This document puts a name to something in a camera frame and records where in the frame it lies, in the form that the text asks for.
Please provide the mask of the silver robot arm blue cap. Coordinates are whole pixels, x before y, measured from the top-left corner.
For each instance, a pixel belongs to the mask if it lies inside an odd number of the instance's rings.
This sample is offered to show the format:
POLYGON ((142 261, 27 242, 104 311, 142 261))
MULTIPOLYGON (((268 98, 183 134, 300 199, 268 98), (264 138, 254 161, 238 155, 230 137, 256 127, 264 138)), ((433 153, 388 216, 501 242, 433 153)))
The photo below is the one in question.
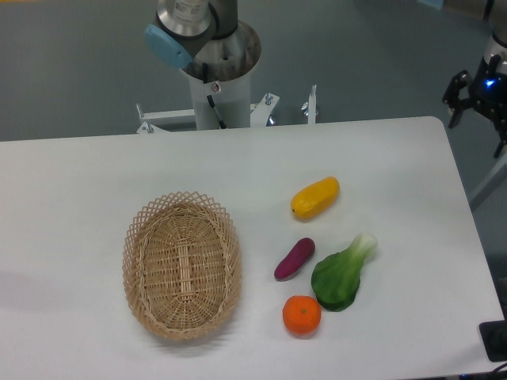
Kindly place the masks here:
MULTIPOLYGON (((456 74, 442 101, 454 127, 473 109, 490 120, 499 135, 495 152, 506 147, 506 3, 427 1, 427 6, 481 19, 493 31, 475 75, 456 74)), ((238 19, 236 1, 160 1, 154 22, 144 31, 150 50, 189 80, 196 126, 200 130, 264 127, 278 98, 267 93, 250 102, 250 74, 261 56, 257 33, 238 19)))

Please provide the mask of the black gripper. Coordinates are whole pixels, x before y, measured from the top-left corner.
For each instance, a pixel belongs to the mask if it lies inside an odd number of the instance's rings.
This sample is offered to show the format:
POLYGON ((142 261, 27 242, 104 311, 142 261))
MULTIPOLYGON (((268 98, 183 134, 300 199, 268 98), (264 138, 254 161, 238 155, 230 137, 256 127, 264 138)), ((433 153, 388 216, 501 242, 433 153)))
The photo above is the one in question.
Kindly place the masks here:
POLYGON ((444 91, 442 102, 448 106, 451 118, 449 128, 454 128, 463 115, 464 102, 459 98, 462 89, 469 85, 469 94, 476 112, 493 122, 499 136, 494 158, 499 158, 506 145, 506 44, 489 39, 471 84, 471 75, 462 70, 454 75, 444 91))

